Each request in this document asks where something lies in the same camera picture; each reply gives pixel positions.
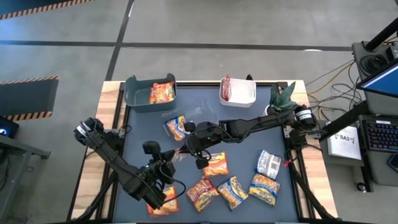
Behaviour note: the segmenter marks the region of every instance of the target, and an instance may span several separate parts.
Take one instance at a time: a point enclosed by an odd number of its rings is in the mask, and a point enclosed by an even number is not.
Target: gray bin
[[[150,88],[152,88],[154,83],[161,84],[168,82],[174,82],[174,92],[175,92],[174,100],[167,103],[149,104]],[[177,97],[177,88],[175,84],[175,77],[171,73],[168,73],[166,78],[160,78],[156,80],[143,80],[143,81],[137,80],[137,78],[133,75],[132,77],[126,80],[124,86],[124,101],[128,106],[130,106],[134,111],[138,113],[174,109],[176,104],[175,101],[176,97]]]

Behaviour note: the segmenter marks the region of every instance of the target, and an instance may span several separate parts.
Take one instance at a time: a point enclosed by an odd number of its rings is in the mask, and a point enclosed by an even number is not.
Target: computer monitor
[[[356,88],[398,98],[398,60],[395,59],[368,76]]]
[[[14,138],[18,128],[19,124],[9,121],[6,118],[0,116],[0,135]]]

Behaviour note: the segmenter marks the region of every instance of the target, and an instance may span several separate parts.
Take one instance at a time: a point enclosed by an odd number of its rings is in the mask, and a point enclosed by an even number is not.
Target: chip bag
[[[154,104],[154,103],[156,103],[155,91],[153,88],[151,88],[149,95],[149,104]]]
[[[184,115],[180,115],[166,122],[167,127],[174,135],[174,139],[176,141],[184,140],[189,135],[189,132],[185,131],[184,129],[184,123],[185,123]]]
[[[257,172],[275,180],[279,171],[280,162],[281,158],[279,156],[269,154],[267,151],[263,150],[257,162]]]
[[[229,174],[225,152],[212,154],[211,159],[209,160],[209,166],[205,167],[203,172],[205,174],[202,178]]]
[[[227,201],[230,210],[236,208],[244,199],[249,196],[243,190],[242,185],[238,182],[235,176],[224,181],[217,187],[217,189]]]
[[[199,181],[195,186],[189,189],[187,195],[198,212],[201,212],[215,196],[219,195],[219,193],[210,180],[205,179]]]
[[[176,196],[174,187],[168,187],[163,190],[163,193],[166,194],[166,199],[171,199]],[[147,204],[148,213],[151,218],[161,217],[162,215],[168,215],[178,211],[178,203],[177,199],[169,201],[163,204],[159,209],[153,209],[151,206]]]
[[[168,82],[164,84],[154,83],[153,87],[156,103],[166,103],[174,100],[174,82]]]
[[[279,189],[280,183],[261,174],[256,174],[251,182],[249,194],[275,206]]]

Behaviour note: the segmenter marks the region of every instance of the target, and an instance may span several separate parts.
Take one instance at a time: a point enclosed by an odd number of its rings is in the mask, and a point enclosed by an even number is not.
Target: gray floor
[[[0,40],[115,42],[128,0],[96,0],[56,11],[0,21]],[[393,0],[136,0],[125,42],[350,46],[369,40],[398,12]],[[19,122],[19,139],[52,151],[35,159],[12,206],[10,222],[66,219],[84,147],[73,138],[80,120],[94,116],[113,47],[0,45],[0,81],[60,76],[51,118]],[[226,74],[257,80],[316,77],[352,59],[350,52],[122,48],[113,80],[164,77],[218,80]],[[354,79],[356,67],[351,69]],[[317,90],[333,74],[307,87]],[[350,81],[345,71],[333,83]],[[327,86],[320,98],[335,95]],[[325,106],[348,109],[348,100]],[[330,118],[340,112],[326,111]],[[398,189],[355,190],[349,167],[326,165],[339,217],[357,222],[396,223]]]

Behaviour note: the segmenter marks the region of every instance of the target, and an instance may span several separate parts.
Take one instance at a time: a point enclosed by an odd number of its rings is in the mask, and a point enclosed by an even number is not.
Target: white bin
[[[220,83],[220,103],[225,106],[237,106],[242,108],[249,108],[256,100],[256,82],[252,80],[240,80],[236,78],[229,79],[231,86],[231,94],[229,100],[226,101],[221,97],[221,86],[225,78]]]

